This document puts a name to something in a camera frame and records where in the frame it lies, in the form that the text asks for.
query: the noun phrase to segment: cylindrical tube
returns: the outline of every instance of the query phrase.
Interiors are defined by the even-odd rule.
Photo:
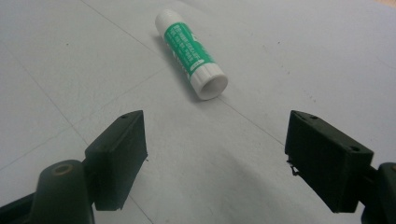
[[[220,95],[227,87],[228,78],[181,16],[173,10],[165,9],[155,19],[155,25],[182,65],[198,97],[209,100]]]

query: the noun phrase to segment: white surface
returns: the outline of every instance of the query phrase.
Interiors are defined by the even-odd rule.
[[[156,31],[179,12],[229,77],[201,102]],[[148,161],[97,223],[360,223],[283,152],[292,109],[396,161],[396,10],[374,1],[0,1],[0,205],[143,109]]]

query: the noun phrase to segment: white cap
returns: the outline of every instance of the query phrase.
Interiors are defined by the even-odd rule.
[[[191,85],[202,100],[220,95],[228,84],[228,78],[216,63],[201,65],[191,76]]]
[[[164,9],[158,14],[157,18],[155,18],[155,26],[162,38],[168,27],[175,22],[184,22],[184,20],[177,12],[171,9]]]
[[[184,20],[175,11],[165,9],[155,19],[155,26],[163,37],[168,27],[175,22],[184,22]],[[225,90],[228,78],[216,63],[205,63],[191,75],[190,82],[200,99],[209,100],[217,97]]]

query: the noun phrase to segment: green label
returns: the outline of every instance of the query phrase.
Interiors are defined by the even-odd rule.
[[[177,22],[169,26],[164,39],[174,52],[174,56],[177,56],[179,62],[189,74],[189,79],[198,67],[205,63],[214,62],[190,28],[183,22]]]

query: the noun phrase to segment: black plastic part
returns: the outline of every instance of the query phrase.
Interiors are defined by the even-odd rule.
[[[370,169],[372,150],[316,116],[291,111],[285,153],[334,213],[355,212],[359,178]]]
[[[361,224],[389,224],[386,220],[385,214],[379,216],[378,214],[372,213],[372,211],[365,207],[363,214],[361,214]]]
[[[0,208],[0,223],[27,223],[32,209],[34,194],[29,194]]]
[[[30,224],[92,224],[92,207],[80,161],[61,161],[40,175]]]
[[[93,141],[84,164],[96,210],[123,207],[147,155],[143,111],[119,117]]]
[[[371,219],[385,217],[376,185],[378,178],[378,171],[370,167],[370,169],[361,176],[359,187],[357,188],[359,201],[365,206],[365,216]]]
[[[379,198],[388,223],[396,223],[396,163],[383,163],[376,181]]]

